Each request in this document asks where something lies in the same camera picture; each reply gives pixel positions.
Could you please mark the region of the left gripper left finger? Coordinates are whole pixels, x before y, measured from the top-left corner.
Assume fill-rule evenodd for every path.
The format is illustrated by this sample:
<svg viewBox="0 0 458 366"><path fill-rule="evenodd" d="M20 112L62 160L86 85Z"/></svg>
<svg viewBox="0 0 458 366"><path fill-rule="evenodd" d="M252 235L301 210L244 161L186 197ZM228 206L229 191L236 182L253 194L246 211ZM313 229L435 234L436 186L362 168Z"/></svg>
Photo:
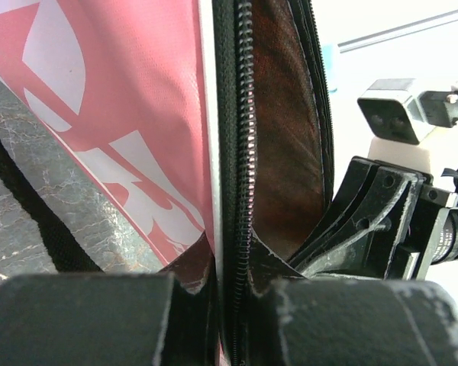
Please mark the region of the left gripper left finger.
<svg viewBox="0 0 458 366"><path fill-rule="evenodd" d="M0 365L216 365L205 236L154 274L35 274L0 285Z"/></svg>

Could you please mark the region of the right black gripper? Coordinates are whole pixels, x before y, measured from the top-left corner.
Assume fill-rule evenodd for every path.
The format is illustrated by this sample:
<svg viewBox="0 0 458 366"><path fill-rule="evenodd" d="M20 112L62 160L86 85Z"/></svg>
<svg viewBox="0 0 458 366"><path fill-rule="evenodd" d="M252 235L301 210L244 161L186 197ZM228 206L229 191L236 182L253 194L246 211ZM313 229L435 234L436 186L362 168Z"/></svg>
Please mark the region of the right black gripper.
<svg viewBox="0 0 458 366"><path fill-rule="evenodd" d="M289 265L310 278L339 273L424 280L458 194L410 169L355 157L321 222Z"/></svg>

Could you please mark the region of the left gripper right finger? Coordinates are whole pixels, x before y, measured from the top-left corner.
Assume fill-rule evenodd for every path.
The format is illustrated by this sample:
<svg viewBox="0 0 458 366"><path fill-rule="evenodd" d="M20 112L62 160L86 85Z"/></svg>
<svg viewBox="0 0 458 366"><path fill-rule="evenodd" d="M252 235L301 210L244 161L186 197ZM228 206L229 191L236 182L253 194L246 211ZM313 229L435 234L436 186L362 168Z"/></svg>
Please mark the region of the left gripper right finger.
<svg viewBox="0 0 458 366"><path fill-rule="evenodd" d="M254 238L250 365L458 365L458 310L429 281L301 278Z"/></svg>

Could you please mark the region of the pink racket bag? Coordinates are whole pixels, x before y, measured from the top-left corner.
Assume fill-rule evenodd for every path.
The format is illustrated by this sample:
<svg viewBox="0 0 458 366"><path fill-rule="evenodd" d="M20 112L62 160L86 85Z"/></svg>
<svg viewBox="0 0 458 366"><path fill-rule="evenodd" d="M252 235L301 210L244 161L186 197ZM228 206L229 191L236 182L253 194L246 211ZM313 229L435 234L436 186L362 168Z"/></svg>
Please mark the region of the pink racket bag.
<svg viewBox="0 0 458 366"><path fill-rule="evenodd" d="M251 239L251 141L278 122L318 163L285 204L257 196L269 231L295 241L296 210L314 223L329 205L322 69L309 1L0 1L0 81L168 264L205 236L216 272L223 243ZM103 275L1 140L0 179L57 275Z"/></svg>

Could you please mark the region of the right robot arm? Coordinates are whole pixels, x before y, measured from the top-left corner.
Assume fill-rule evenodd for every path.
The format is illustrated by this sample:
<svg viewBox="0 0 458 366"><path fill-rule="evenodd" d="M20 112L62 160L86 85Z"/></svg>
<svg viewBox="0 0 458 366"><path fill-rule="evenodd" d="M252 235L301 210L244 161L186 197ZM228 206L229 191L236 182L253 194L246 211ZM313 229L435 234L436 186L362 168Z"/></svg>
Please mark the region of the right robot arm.
<svg viewBox="0 0 458 366"><path fill-rule="evenodd" d="M289 259L307 278L425 278L458 260L458 172L452 191L430 173L355 156L320 223Z"/></svg>

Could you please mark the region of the light blue mug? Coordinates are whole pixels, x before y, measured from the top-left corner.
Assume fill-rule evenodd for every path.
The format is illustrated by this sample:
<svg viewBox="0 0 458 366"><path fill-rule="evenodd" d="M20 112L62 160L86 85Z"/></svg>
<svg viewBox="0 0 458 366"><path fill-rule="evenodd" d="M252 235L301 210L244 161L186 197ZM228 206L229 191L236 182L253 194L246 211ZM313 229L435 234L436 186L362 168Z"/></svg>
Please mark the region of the light blue mug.
<svg viewBox="0 0 458 366"><path fill-rule="evenodd" d="M339 51L334 43L327 43L323 48L324 66L329 92L337 90L337 58Z"/></svg>

